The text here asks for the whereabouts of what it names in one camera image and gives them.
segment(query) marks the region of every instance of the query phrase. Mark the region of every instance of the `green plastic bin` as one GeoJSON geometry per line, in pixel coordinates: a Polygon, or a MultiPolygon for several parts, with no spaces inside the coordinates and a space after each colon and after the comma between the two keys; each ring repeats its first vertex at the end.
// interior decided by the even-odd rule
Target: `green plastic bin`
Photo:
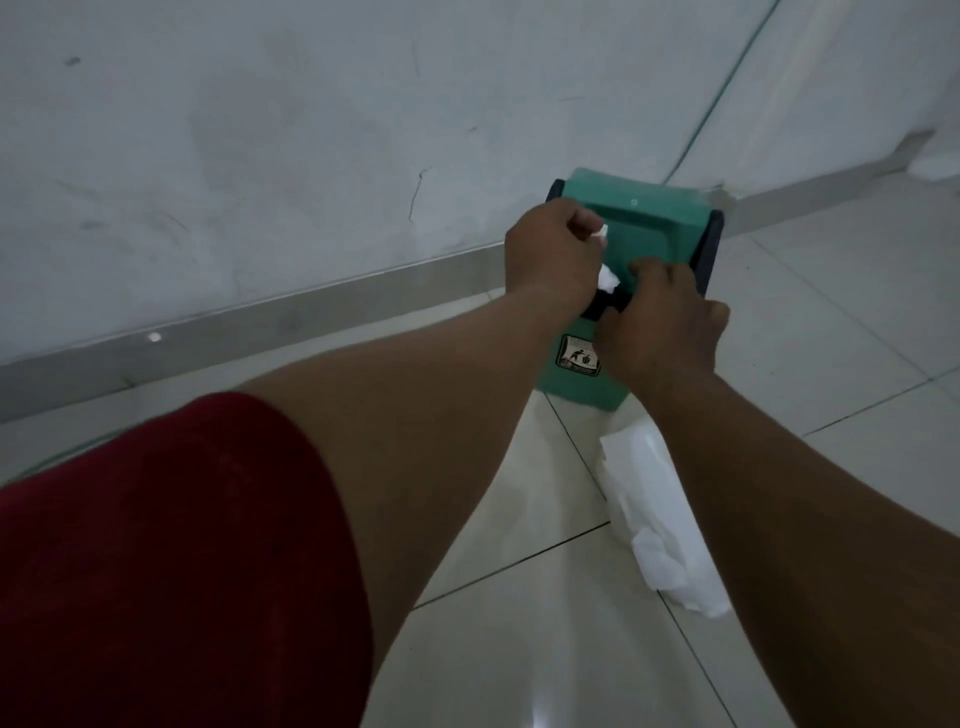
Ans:
{"type": "Polygon", "coordinates": [[[622,311],[634,294],[636,282],[629,262],[653,255],[671,263],[688,263],[697,290],[706,295],[724,217],[698,190],[634,182],[583,168],[574,170],[569,180],[556,180],[546,199],[561,196],[573,198],[607,223],[604,263],[620,285],[611,294],[598,290],[587,310],[554,342],[537,388],[612,412],[628,391],[604,372],[593,350],[593,337],[607,306],[622,311]]]}

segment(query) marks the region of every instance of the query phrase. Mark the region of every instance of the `gray baseboard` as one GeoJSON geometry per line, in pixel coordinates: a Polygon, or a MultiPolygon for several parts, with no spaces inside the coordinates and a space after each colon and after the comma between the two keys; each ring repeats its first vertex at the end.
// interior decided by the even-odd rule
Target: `gray baseboard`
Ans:
{"type": "MultiPolygon", "coordinates": [[[[728,213],[725,236],[855,199],[875,177],[905,168],[928,138],[912,134],[881,161],[740,200],[715,190],[715,203],[728,213]]],[[[503,285],[502,247],[496,243],[11,362],[0,366],[0,422],[489,291],[503,285]]]]}

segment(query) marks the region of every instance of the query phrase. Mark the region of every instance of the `black plastic part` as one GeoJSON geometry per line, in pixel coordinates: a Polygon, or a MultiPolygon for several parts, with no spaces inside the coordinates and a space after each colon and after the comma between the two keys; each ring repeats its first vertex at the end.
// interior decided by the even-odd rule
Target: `black plastic part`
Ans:
{"type": "MultiPolygon", "coordinates": [[[[546,194],[546,202],[550,202],[564,194],[566,180],[554,180],[550,185],[550,191],[546,194]]],[[[701,296],[707,294],[707,286],[710,283],[710,274],[713,273],[713,261],[717,257],[717,247],[720,244],[720,233],[723,232],[724,216],[718,209],[712,210],[707,220],[707,226],[704,228],[704,234],[700,236],[700,242],[693,251],[693,257],[690,259],[690,268],[693,269],[693,277],[697,281],[697,292],[701,296]]],[[[593,301],[587,306],[587,310],[580,314],[581,318],[588,321],[599,321],[607,306],[613,306],[616,310],[623,312],[623,309],[630,304],[633,296],[623,285],[618,285],[612,293],[598,290],[593,296],[593,301]]]]}

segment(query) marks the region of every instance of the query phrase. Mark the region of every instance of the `red shirt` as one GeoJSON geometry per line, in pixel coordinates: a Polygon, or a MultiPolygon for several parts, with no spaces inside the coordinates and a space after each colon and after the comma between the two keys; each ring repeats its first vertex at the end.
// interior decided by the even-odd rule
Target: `red shirt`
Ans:
{"type": "Polygon", "coordinates": [[[323,461],[218,394],[0,489],[0,725],[357,725],[370,612],[323,461]]]}

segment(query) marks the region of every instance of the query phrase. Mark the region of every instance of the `person's left hand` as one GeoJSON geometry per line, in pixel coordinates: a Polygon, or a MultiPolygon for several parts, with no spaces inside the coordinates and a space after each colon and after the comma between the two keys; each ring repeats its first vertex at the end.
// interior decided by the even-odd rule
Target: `person's left hand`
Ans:
{"type": "Polygon", "coordinates": [[[507,293],[536,290],[567,319],[580,314],[597,289],[606,239],[595,212],[560,197],[538,205],[507,232],[507,293]]]}

